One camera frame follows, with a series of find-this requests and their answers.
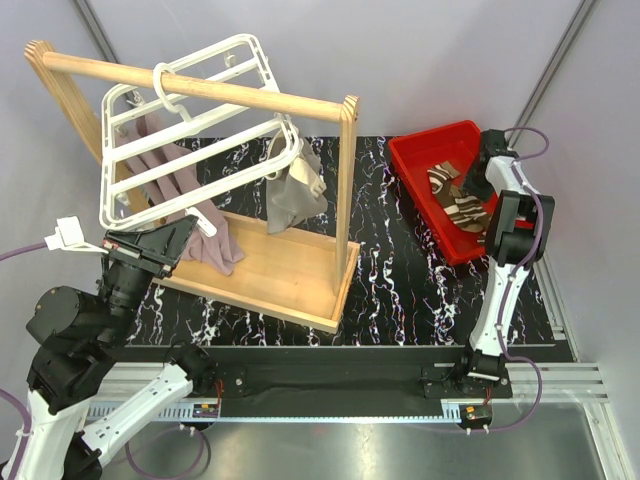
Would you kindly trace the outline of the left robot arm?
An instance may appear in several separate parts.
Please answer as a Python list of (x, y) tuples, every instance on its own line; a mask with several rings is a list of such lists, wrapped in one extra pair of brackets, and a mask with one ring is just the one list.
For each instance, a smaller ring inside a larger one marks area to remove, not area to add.
[(115, 454), (168, 405), (219, 392), (215, 361), (186, 344), (146, 386), (101, 419), (87, 423), (94, 397), (114, 367), (154, 279), (172, 275), (197, 217), (186, 215), (137, 232), (107, 231), (99, 290), (44, 293), (26, 325), (39, 348), (27, 376), (23, 426), (4, 479), (98, 479)]

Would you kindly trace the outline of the grey cream sock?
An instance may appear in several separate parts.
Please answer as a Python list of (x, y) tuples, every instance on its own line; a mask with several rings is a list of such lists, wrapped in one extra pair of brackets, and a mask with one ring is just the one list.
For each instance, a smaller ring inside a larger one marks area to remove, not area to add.
[(324, 213), (328, 208), (324, 196), (321, 161), (309, 141), (302, 137), (300, 155), (285, 169), (266, 179), (267, 231), (281, 233), (302, 221)]

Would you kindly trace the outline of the wooden clothes rack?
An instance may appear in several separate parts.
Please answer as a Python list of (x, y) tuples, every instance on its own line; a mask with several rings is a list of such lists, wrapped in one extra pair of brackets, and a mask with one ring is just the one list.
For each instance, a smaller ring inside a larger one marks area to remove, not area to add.
[[(135, 88), (151, 88), (152, 71), (61, 54), (42, 40), (28, 43), (24, 54), (102, 169), (101, 109), (92, 111), (75, 77), (110, 81), (113, 87), (130, 81)], [(359, 100), (349, 95), (342, 103), (334, 103), (281, 91), (262, 91), (258, 75), (253, 72), (226, 82), (208, 79), (224, 68), (224, 59), (216, 57), (181, 73), (164, 73), (159, 83), (169, 93), (210, 99), (216, 102), (216, 107), (234, 103), (248, 109), (270, 111), (273, 115), (285, 114), (290, 119), (299, 115), (338, 124), (336, 233), (330, 237), (293, 229), (271, 235), (264, 221), (228, 213), (232, 232), (245, 246), (246, 256), (240, 266), (225, 276), (202, 262), (183, 260), (171, 276), (161, 279), (161, 284), (284, 321), (335, 332), (359, 252), (349, 238)], [(141, 188), (120, 197), (116, 202), (117, 214), (125, 217), (151, 207), (143, 199)]]

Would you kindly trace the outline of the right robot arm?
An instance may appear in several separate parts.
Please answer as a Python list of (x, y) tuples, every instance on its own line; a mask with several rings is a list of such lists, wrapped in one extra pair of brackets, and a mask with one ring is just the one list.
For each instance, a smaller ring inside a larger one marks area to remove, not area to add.
[(507, 337), (520, 290), (545, 251), (555, 200), (527, 179), (508, 130), (481, 133), (480, 148), (463, 189), (485, 201), (497, 196), (485, 240), (488, 284), (479, 318), (449, 381), (464, 397), (485, 398), (509, 383)]

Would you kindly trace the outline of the white plastic clip hanger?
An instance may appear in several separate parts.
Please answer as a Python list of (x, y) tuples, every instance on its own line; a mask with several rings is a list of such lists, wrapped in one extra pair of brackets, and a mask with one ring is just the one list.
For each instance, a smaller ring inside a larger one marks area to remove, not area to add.
[[(272, 119), (224, 138), (203, 150), (183, 155), (176, 160), (169, 160), (159, 166), (149, 167), (147, 170), (135, 173), (124, 180), (117, 178), (116, 168), (124, 166), (128, 160), (162, 147), (173, 146), (178, 140), (196, 136), (248, 109), (246, 106), (224, 103), (203, 113), (192, 115), (183, 104), (186, 99), (185, 95), (169, 93), (160, 86), (159, 80), (162, 74), (181, 73), (187, 68), (216, 57), (224, 59), (225, 68), (210, 76), (208, 78), (210, 81), (226, 82), (253, 72), (258, 75), (262, 91), (273, 93), (279, 91), (267, 56), (257, 37), (251, 34), (237, 34), (178, 60), (156, 65), (152, 70), (151, 86), (156, 94), (154, 100), (141, 103), (124, 113), (117, 114), (115, 102), (125, 94), (133, 92), (135, 86), (132, 82), (126, 81), (112, 87), (104, 95), (101, 105), (102, 180), (99, 222), (105, 229), (132, 231), (177, 212), (188, 213), (205, 200), (262, 177), (273, 180), (281, 171), (302, 157), (302, 140), (297, 128), (289, 116), (276, 113)], [(134, 124), (137, 120), (146, 119), (159, 111), (177, 115), (180, 120), (170, 126), (160, 128), (155, 133), (140, 135), (137, 139), (127, 143), (120, 144), (116, 141), (116, 134), (120, 127)], [(144, 208), (140, 213), (132, 213), (125, 217), (116, 213), (116, 202), (129, 191), (147, 186), (157, 180), (167, 180), (171, 175), (177, 173), (184, 173), (188, 167), (194, 166), (208, 157), (226, 152), (268, 133), (274, 133), (284, 141), (284, 146), (275, 156), (221, 180), (180, 194), (174, 199), (155, 201), (151, 207)]]

